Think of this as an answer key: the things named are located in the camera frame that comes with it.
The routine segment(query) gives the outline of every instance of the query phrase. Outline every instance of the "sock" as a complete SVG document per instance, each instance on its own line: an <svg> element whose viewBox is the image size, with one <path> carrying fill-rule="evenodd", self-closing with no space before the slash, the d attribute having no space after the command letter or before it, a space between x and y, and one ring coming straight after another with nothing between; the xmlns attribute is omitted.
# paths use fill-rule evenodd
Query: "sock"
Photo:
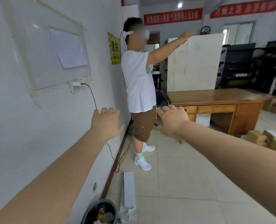
<svg viewBox="0 0 276 224"><path fill-rule="evenodd" d="M142 153L136 153L136 157L137 157L137 159L139 159L140 158L140 156L142 156Z"/></svg>

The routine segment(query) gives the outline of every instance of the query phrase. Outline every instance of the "hand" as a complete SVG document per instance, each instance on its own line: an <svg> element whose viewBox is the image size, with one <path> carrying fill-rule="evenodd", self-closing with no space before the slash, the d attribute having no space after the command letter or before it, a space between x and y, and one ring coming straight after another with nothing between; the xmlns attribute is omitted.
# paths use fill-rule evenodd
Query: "hand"
<svg viewBox="0 0 276 224"><path fill-rule="evenodd" d="M188 115L182 106L164 106L162 109L157 108L157 113L163 121L163 125L158 126L158 130L167 136L178 136L182 124L189 121Z"/></svg>
<svg viewBox="0 0 276 224"><path fill-rule="evenodd" d="M106 109L102 108L101 112L96 109L91 119L90 131L94 131L96 135L103 137L106 141L115 138L125 128L122 124L118 126L118 117L120 110L114 110L114 108Z"/></svg>
<svg viewBox="0 0 276 224"><path fill-rule="evenodd" d="M176 46L176 48L178 48L182 44L184 44L188 40L188 38L190 38L193 34L194 34L194 31L188 31L188 32L183 33L180 37L178 37L177 38L178 45Z"/></svg>

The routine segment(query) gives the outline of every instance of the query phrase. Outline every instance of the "man wearing vr headset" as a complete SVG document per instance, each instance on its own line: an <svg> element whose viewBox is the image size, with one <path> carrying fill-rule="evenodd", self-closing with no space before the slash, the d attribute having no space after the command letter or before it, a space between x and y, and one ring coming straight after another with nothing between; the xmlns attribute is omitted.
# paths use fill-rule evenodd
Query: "man wearing vr headset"
<svg viewBox="0 0 276 224"><path fill-rule="evenodd" d="M134 120L134 163L142 170L148 171L151 165L142 153L155 150L154 146L146 144L156 120L156 91L151 75L152 66L165 60L177 47L185 43L193 32L185 32L176 40L150 53L141 52L149 38L149 31L145 30L141 18L128 18L122 34L128 47L122 56L121 67L127 85L128 108Z"/></svg>

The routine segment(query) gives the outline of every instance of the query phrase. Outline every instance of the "desk drawer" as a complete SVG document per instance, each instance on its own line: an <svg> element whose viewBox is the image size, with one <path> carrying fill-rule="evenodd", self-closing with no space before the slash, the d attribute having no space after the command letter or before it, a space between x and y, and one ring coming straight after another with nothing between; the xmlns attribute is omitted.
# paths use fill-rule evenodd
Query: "desk drawer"
<svg viewBox="0 0 276 224"><path fill-rule="evenodd" d="M183 108L187 114L197 112L197 106L184 106Z"/></svg>
<svg viewBox="0 0 276 224"><path fill-rule="evenodd" d="M200 105L197 113L234 112L236 105Z"/></svg>
<svg viewBox="0 0 276 224"><path fill-rule="evenodd" d="M189 120L195 122L196 114L188 114Z"/></svg>

